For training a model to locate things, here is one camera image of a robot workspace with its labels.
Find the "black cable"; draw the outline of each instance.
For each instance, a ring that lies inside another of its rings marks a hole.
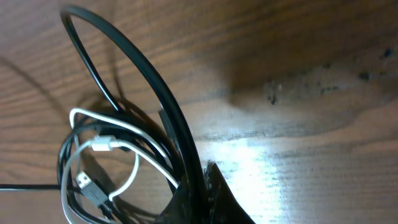
[[[72,144],[74,137],[76,135],[81,134],[83,131],[87,131],[90,129],[96,129],[96,128],[111,128],[111,129],[119,129],[119,130],[125,130],[128,131],[125,128],[122,128],[120,126],[117,126],[115,124],[110,124],[110,123],[105,123],[102,121],[94,121],[89,124],[83,124],[83,122],[87,119],[87,117],[83,117],[79,122],[77,122],[75,128],[71,131],[71,133],[65,138],[65,141],[62,144],[59,156],[58,156],[58,162],[57,162],[57,180],[58,183],[61,183],[62,179],[62,174],[63,174],[63,166],[65,165],[66,161],[69,159],[71,150],[72,150]],[[147,149],[144,147],[136,144],[137,147],[140,147],[143,151],[146,151],[146,153],[149,156],[153,156],[150,152],[148,152]],[[162,165],[164,166],[171,175],[174,175],[173,170],[170,170],[168,165],[166,164],[166,161],[164,160],[163,156],[154,148],[151,144],[148,144],[148,146],[151,147],[152,151],[155,154],[155,159]],[[72,175],[69,173],[68,176],[68,187],[73,186],[73,180],[72,180]],[[106,222],[100,220],[97,217],[92,216],[91,214],[87,213],[78,203],[75,197],[75,194],[68,194],[68,204],[70,209],[82,220],[90,223],[101,223],[104,224]]]
[[[103,205],[98,206],[98,208],[101,210],[102,214],[108,219],[108,220],[114,220],[112,216],[112,212],[108,211]]]
[[[0,184],[0,191],[40,191],[40,190],[61,190],[58,184]],[[80,194],[78,187],[69,186],[68,190]]]
[[[119,210],[117,210],[117,209],[113,206],[112,202],[106,201],[106,202],[105,202],[105,205],[111,210],[110,212],[112,212],[112,214],[113,214],[119,221],[121,221],[122,223],[129,223],[129,221],[127,220],[127,218],[126,218],[124,215],[122,215],[122,213],[119,212]]]
[[[161,130],[157,129],[156,127],[148,125],[145,121],[139,118],[135,118],[133,116],[127,116],[126,114],[112,114],[109,112],[99,112],[99,113],[105,116],[110,116],[112,118],[127,122],[143,130],[150,137],[152,137],[157,143],[159,143],[162,149],[166,152],[167,157],[172,163],[175,179],[179,182],[181,181],[182,175],[184,174],[181,157],[178,154],[178,152],[175,150],[173,145],[171,144],[170,140],[167,138],[167,136],[164,133],[162,133]],[[144,141],[149,147],[152,147],[152,144],[150,144],[150,142],[148,142],[147,139],[142,138],[140,135],[136,135],[134,133],[131,134],[133,134],[136,139],[140,139],[141,141]]]
[[[149,85],[155,91],[155,94],[157,95],[167,116],[169,117],[170,122],[172,123],[176,139],[180,146],[180,153],[182,155],[182,160],[187,175],[190,196],[192,198],[192,202],[195,202],[193,203],[193,206],[198,208],[198,210],[201,210],[200,215],[208,215],[205,212],[208,211],[208,197],[205,190],[205,181],[203,178],[203,172],[201,170],[198,152],[196,150],[196,146],[189,130],[187,121],[185,120],[177,101],[167,87],[166,83],[163,81],[159,73],[148,61],[148,59],[146,59],[145,56],[139,51],[139,49],[109,22],[90,11],[87,11],[86,9],[76,6],[64,7],[61,11],[63,25],[65,26],[68,35],[77,49],[80,57],[84,61],[97,84],[101,84],[99,87],[104,94],[106,94],[106,96],[109,96],[109,92],[105,92],[103,83],[98,81],[100,80],[100,76],[78,37],[78,34],[73,26],[71,16],[77,16],[80,19],[89,22],[105,35],[107,35],[135,64],[144,78],[148,81]]]

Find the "usb connector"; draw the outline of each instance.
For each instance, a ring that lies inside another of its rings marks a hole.
[[[76,177],[76,183],[81,189],[85,188],[91,182],[91,178],[89,178],[84,171],[80,172]]]
[[[100,184],[96,180],[92,180],[84,171],[81,171],[75,180],[81,189],[81,193],[96,207],[108,200],[108,195],[100,187]]]
[[[116,141],[114,136],[96,136],[91,142],[91,148],[93,148],[94,151],[112,151],[113,147],[111,146],[111,142],[113,141]]]

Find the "tangled wires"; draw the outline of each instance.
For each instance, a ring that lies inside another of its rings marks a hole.
[[[160,115],[164,124],[167,124],[165,128],[169,133],[168,135],[172,137],[178,152],[170,140],[164,137],[162,133],[159,133],[158,130],[149,127],[142,120],[135,119],[124,112],[107,89],[90,60],[73,26],[71,16],[79,17],[94,25],[106,34],[135,64],[154,90],[163,107]],[[206,214],[201,211],[208,211],[208,197],[199,156],[182,111],[161,76],[127,37],[100,16],[80,7],[67,6],[61,11],[61,19],[75,48],[115,112],[94,113],[79,108],[71,110],[70,122],[72,131],[63,142],[57,161],[58,184],[1,184],[0,190],[60,190],[63,210],[70,223],[74,223],[74,221],[69,209],[87,223],[115,223],[115,217],[122,223],[130,223],[131,221],[127,220],[127,216],[123,215],[121,209],[113,203],[113,198],[121,194],[134,180],[138,170],[139,158],[143,157],[166,176],[172,192],[178,187],[182,177],[185,176],[190,201],[195,207],[195,211],[198,211],[197,216],[203,218],[203,215]],[[77,113],[83,114],[83,117],[75,119]],[[80,144],[78,135],[87,130],[94,130],[97,137]],[[76,145],[76,151],[72,154],[73,144]],[[94,151],[110,151],[114,148],[120,148],[125,151],[136,152],[136,165],[129,179],[121,188],[108,194],[103,190],[101,183],[91,179],[84,171],[76,176],[78,187],[73,185],[70,166],[73,161],[79,161],[80,152],[87,147],[93,148]],[[84,195],[97,205],[105,219],[94,217],[86,212],[80,205],[79,196],[76,196],[76,194]]]

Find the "wooden table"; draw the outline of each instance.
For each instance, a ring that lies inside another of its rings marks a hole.
[[[2,183],[56,183],[69,110],[100,98],[60,21],[69,2],[0,2]],[[217,162],[256,223],[397,223],[397,1],[74,2],[154,64],[203,166]],[[159,102],[133,64],[74,21],[110,90],[119,95],[119,83],[159,122]],[[93,155],[116,185],[134,163],[133,153]],[[160,212],[171,194],[142,162],[122,198]],[[66,223],[58,192],[1,193],[0,219]]]

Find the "white cable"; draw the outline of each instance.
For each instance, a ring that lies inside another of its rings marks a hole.
[[[69,211],[68,207],[68,195],[67,195],[67,184],[68,184],[68,175],[70,172],[70,168],[72,166],[72,162],[78,158],[79,154],[86,149],[88,146],[91,146],[92,144],[103,144],[103,142],[108,142],[108,147],[109,150],[114,147],[126,147],[132,151],[134,151],[136,154],[140,155],[144,159],[146,159],[148,162],[150,162],[157,170],[159,170],[165,177],[174,185],[175,188],[178,187],[178,182],[173,178],[173,176],[164,168],[162,167],[156,160],[151,158],[150,155],[146,154],[142,149],[138,148],[137,146],[123,140],[109,140],[110,137],[97,137],[94,139],[90,139],[86,142],[84,142],[76,151],[70,156],[70,158],[67,160],[64,170],[62,172],[62,179],[61,179],[61,203],[62,203],[62,209],[65,214],[66,219],[68,220],[69,224],[75,224],[76,222],[73,220],[73,217],[71,215],[71,212]]]
[[[68,194],[67,194],[67,184],[68,184],[68,176],[70,172],[70,167],[72,166],[72,162],[79,156],[80,152],[90,146],[92,140],[88,140],[84,142],[76,151],[70,156],[65,167],[63,168],[62,172],[62,180],[61,180],[61,203],[62,203],[62,210],[67,218],[69,224],[75,224],[76,222],[73,220],[72,214],[69,211],[68,206]]]
[[[138,148],[137,146],[123,140],[117,140],[117,141],[111,141],[110,142],[111,147],[126,147],[135,153],[139,154],[141,157],[146,159],[148,162],[150,162],[157,170],[159,170],[173,185],[175,188],[178,187],[178,182],[174,179],[174,177],[164,168],[162,165],[160,165],[155,159],[153,159],[151,156],[146,154],[142,149]]]
[[[136,161],[134,162],[134,167],[132,168],[132,172],[128,178],[128,180],[117,190],[111,192],[108,195],[109,200],[112,202],[113,198],[118,196],[119,194],[123,193],[129,186],[132,184],[132,181],[134,178],[136,178],[137,172],[139,168],[139,156],[138,153],[136,153]]]
[[[71,129],[73,130],[73,128],[75,127],[74,121],[70,121],[70,127],[71,127]],[[73,139],[75,140],[75,148],[78,149],[78,148],[80,147],[79,135],[76,134],[76,135],[73,137]],[[80,154],[79,154],[79,156],[76,158],[76,160],[77,160],[77,166],[76,166],[76,174],[75,174],[75,175],[78,175],[78,174],[80,173],[80,166],[81,166],[81,164],[80,164]],[[80,194],[76,194],[75,197],[76,197],[77,204],[79,204],[80,207],[82,207],[83,204],[81,203]]]
[[[131,125],[127,122],[124,122],[124,121],[121,121],[118,119],[114,119],[114,118],[111,118],[108,116],[104,116],[102,114],[98,114],[98,113],[95,113],[92,111],[84,110],[81,108],[74,108],[70,111],[70,113],[69,113],[70,126],[74,127],[74,123],[75,123],[74,117],[78,113],[84,114],[84,115],[92,117],[94,119],[98,119],[100,121],[105,121],[105,122],[108,122],[111,124],[118,125],[120,127],[126,128],[126,129],[142,136],[143,138],[147,139],[156,148],[156,150],[159,151],[160,155],[162,155],[164,157],[164,159],[166,160],[167,165],[169,165],[169,167],[172,167],[171,162],[170,162],[169,158],[167,157],[165,151],[162,149],[162,147],[150,135],[148,135],[143,130],[141,130],[141,129],[137,128],[136,126]]]

